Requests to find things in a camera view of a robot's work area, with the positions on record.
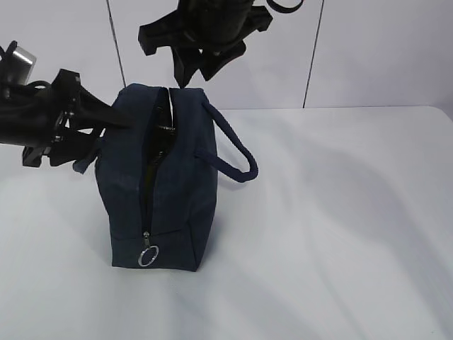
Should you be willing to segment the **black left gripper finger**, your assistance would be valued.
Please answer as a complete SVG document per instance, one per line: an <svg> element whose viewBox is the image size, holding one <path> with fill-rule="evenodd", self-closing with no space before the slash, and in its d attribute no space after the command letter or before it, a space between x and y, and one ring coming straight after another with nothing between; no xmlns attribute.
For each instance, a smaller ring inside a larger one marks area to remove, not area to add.
<svg viewBox="0 0 453 340"><path fill-rule="evenodd" d="M84 128L130 128L132 119L87 90L81 90L76 104L76 121Z"/></svg>

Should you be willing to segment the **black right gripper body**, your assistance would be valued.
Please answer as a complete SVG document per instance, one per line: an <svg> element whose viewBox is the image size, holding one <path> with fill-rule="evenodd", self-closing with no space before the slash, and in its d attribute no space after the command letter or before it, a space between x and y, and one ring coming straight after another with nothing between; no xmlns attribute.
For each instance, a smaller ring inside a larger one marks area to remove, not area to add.
<svg viewBox="0 0 453 340"><path fill-rule="evenodd" d="M182 48L210 51L207 68L212 78L245 53L245 38L266 31L273 20L266 7L252 1L179 1L177 12L191 40Z"/></svg>

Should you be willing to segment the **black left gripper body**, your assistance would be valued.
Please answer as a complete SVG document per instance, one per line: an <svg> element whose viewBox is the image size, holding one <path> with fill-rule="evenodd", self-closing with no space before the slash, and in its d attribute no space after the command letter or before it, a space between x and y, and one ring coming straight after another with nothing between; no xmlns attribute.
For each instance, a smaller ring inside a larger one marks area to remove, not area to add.
<svg viewBox="0 0 453 340"><path fill-rule="evenodd" d="M60 166L85 158L93 148L103 128L80 127L76 121L76 104L81 90L80 74L61 69L54 81L44 85L37 81L34 98L38 105L32 109L32 140L22 153L22 165L39 167L42 157L51 166Z"/></svg>

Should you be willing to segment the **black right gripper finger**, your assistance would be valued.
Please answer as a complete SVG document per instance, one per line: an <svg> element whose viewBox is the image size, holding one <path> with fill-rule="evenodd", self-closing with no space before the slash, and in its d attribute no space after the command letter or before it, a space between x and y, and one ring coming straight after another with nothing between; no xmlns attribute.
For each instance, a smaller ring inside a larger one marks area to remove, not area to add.
<svg viewBox="0 0 453 340"><path fill-rule="evenodd" d="M138 41L146 56L154 55L160 47L184 47L191 43L179 12L171 12L153 23L141 25Z"/></svg>
<svg viewBox="0 0 453 340"><path fill-rule="evenodd" d="M209 73L208 59L212 53L207 50L196 48L172 47L174 65L174 78L180 88L185 88L197 70L201 73L205 81L209 81L212 75Z"/></svg>

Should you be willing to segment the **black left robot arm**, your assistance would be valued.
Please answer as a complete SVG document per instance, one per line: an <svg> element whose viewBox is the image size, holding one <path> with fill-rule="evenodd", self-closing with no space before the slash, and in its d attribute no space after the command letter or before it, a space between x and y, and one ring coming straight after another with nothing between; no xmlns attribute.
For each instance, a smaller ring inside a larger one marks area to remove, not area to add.
<svg viewBox="0 0 453 340"><path fill-rule="evenodd" d="M20 85L1 81L1 143L23 147L22 165L38 168L85 158L107 128L129 128L126 115L82 85L80 75L59 70L55 80Z"/></svg>

